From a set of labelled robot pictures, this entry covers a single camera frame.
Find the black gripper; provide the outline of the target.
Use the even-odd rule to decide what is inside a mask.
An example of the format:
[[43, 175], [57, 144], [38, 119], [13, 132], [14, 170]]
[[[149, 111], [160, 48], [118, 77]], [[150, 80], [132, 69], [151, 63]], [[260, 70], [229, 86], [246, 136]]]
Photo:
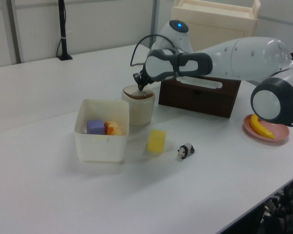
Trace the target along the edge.
[[144, 87], [149, 84], [149, 76], [144, 69], [138, 73], [134, 73], [133, 78], [138, 85], [139, 91], [142, 91]]

